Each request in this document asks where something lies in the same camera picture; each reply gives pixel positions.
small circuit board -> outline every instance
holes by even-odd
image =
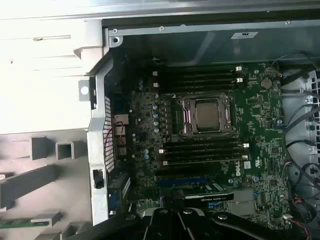
[[[131,176],[128,206],[226,211],[284,229],[278,71],[255,63],[141,72],[111,98],[115,164]]]

sticker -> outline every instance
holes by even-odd
[[[258,34],[257,31],[250,32],[236,32],[232,35],[231,39],[252,39]]]
[[[244,162],[244,169],[251,169],[251,162],[250,161]]]

white connector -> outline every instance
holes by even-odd
[[[283,214],[283,219],[284,220],[289,220],[289,219],[293,219],[294,217],[292,216],[292,215],[290,215],[289,213],[285,213],[285,214]]]

black ram slot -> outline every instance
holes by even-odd
[[[237,82],[236,79],[218,79],[218,80],[184,80],[184,81],[175,81],[172,80],[170,83],[164,83],[170,87],[193,87],[195,84],[200,86],[224,86],[224,85],[233,85]]]
[[[201,86],[194,83],[194,86],[160,86],[161,93],[193,93],[193,92],[219,92],[219,91],[227,91],[234,90],[239,88],[238,84],[226,84],[226,85],[209,85],[209,86]]]
[[[184,145],[164,145],[165,152],[170,151],[191,151],[191,150],[207,150],[207,149],[224,149],[226,147],[225,143],[202,143],[202,144],[184,144]],[[242,144],[239,142],[228,142],[228,148],[243,148]]]
[[[171,75],[159,78],[161,82],[180,82],[180,81],[230,81],[236,80],[236,75],[226,74],[189,74],[189,75]]]
[[[213,69],[212,66],[196,66],[196,67],[166,67],[159,70],[159,76],[166,75],[186,75],[186,74],[224,74],[224,75],[234,75],[236,72],[233,69],[221,70]]]
[[[175,141],[175,142],[166,142],[163,144],[165,147],[175,147],[175,146],[194,146],[200,144],[210,144],[218,146],[226,146],[226,144],[243,144],[244,140],[241,138],[231,138],[231,137],[219,137],[215,139],[208,140],[184,140],[184,141]]]

capacitor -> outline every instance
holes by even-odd
[[[144,81],[142,79],[139,80],[138,88],[140,91],[144,89]]]
[[[259,182],[259,177],[258,176],[252,176],[252,181],[254,183],[258,183]]]

